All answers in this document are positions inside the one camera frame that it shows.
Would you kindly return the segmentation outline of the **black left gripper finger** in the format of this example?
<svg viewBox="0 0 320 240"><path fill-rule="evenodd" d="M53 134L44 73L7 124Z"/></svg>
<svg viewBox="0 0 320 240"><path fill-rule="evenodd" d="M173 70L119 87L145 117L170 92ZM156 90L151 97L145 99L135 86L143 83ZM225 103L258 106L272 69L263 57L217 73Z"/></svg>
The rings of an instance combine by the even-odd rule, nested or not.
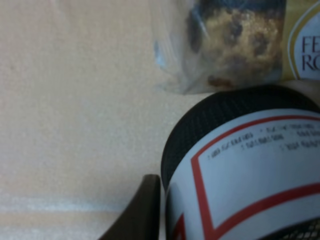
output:
<svg viewBox="0 0 320 240"><path fill-rule="evenodd" d="M157 240L160 230L161 179L147 174L113 225L100 240Z"/></svg>

